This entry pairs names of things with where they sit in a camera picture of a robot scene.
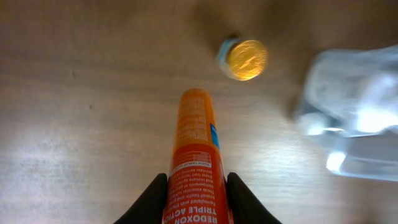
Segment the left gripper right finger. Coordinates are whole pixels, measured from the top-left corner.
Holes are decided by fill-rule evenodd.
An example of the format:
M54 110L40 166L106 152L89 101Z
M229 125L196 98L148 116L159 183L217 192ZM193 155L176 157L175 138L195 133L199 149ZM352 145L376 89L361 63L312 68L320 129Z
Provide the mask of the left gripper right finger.
M228 174L226 190L234 224L281 224L237 173Z

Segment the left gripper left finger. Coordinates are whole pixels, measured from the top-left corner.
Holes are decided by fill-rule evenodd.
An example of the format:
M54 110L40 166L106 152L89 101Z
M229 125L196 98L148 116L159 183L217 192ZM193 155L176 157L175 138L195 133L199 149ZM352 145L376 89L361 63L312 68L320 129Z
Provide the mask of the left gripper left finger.
M130 208L114 224L161 224L167 201L167 174L157 174Z

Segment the orange tablet tube white cap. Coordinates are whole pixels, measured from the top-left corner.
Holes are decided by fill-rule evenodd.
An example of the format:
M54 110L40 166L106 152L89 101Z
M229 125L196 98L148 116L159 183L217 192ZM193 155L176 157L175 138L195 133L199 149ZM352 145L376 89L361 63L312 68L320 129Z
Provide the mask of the orange tablet tube white cap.
M212 99L205 90L187 90L180 99L162 222L233 222Z

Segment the small gold-lid jar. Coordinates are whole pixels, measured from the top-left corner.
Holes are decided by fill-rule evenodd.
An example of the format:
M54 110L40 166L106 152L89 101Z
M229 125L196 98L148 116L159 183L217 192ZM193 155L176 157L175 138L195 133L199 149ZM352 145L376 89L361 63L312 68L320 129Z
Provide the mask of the small gold-lid jar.
M217 60L228 77L248 81L259 76L267 67L268 50L258 40L231 38L218 51Z

